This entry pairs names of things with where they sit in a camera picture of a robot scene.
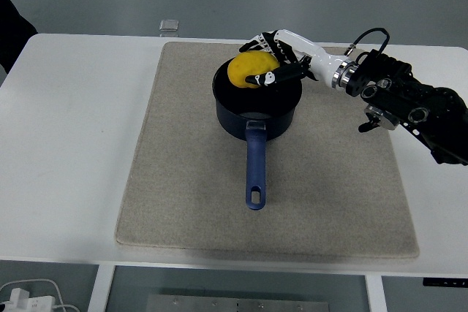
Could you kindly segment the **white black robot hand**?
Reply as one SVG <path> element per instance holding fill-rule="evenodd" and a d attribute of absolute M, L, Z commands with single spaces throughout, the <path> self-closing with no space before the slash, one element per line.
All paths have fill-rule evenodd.
<path fill-rule="evenodd" d="M 263 32 L 239 50 L 265 51 L 281 64 L 292 64 L 302 59 L 308 63 L 308 75 L 330 88 L 343 90 L 358 65 L 346 55 L 332 55 L 322 46 L 286 29 Z"/>

